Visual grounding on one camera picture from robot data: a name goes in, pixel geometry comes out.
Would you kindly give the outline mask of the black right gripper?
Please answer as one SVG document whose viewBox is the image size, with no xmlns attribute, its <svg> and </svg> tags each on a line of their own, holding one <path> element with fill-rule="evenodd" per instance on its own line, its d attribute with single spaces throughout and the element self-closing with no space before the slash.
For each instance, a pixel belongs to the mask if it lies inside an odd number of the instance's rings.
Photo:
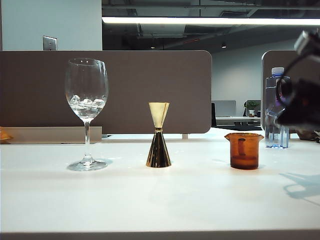
<svg viewBox="0 0 320 240">
<path fill-rule="evenodd" d="M 320 85 L 300 78 L 294 86 L 291 106 L 285 107 L 275 119 L 281 126 L 320 129 Z"/>
</svg>

